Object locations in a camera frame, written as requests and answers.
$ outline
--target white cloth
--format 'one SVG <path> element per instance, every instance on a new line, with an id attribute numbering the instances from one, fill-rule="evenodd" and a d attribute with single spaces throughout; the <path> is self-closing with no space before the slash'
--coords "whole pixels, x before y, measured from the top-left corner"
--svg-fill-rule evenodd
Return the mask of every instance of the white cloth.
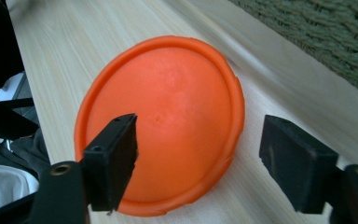
<path id="1" fill-rule="evenodd" d="M 37 191 L 39 182 L 17 168 L 0 165 L 0 207 Z"/>

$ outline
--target orange disc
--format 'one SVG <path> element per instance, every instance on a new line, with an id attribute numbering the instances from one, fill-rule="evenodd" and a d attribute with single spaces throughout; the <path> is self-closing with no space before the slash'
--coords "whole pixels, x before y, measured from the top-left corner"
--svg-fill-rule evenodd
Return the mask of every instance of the orange disc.
<path id="1" fill-rule="evenodd" d="M 118 55 L 77 116 L 76 160 L 113 118 L 135 113 L 139 156 L 118 211 L 152 217 L 204 195 L 225 173 L 244 124 L 241 85 L 225 58 L 163 36 Z"/>

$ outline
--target green woven mat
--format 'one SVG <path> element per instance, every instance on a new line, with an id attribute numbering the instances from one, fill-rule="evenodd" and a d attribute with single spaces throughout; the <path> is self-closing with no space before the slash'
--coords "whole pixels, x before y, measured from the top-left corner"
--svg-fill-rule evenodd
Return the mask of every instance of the green woven mat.
<path id="1" fill-rule="evenodd" d="M 358 88 L 358 0 L 229 0 Z"/>

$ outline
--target orange plastic lid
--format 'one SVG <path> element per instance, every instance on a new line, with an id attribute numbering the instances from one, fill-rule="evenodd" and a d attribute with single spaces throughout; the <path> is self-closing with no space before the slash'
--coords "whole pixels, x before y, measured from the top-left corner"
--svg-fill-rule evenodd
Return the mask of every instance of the orange plastic lid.
<path id="1" fill-rule="evenodd" d="M 136 113 L 139 156 L 118 211 L 165 215 L 212 188 L 244 124 L 241 85 L 225 58 L 197 39 L 163 36 L 118 55 L 78 113 L 76 160 L 113 118 Z"/>

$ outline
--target wood grain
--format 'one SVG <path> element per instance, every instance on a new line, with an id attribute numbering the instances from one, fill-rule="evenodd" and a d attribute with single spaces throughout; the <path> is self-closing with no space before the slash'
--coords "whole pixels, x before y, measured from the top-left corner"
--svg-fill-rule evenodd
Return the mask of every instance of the wood grain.
<path id="1" fill-rule="evenodd" d="M 264 116 L 290 119 L 358 163 L 358 90 L 225 0 L 7 1 L 52 162 L 74 159 L 77 110 L 120 52 L 181 35 L 220 50 L 246 99 L 245 130 L 220 182 L 163 217 L 91 213 L 93 223 L 327 223 L 293 211 L 258 158 Z"/>

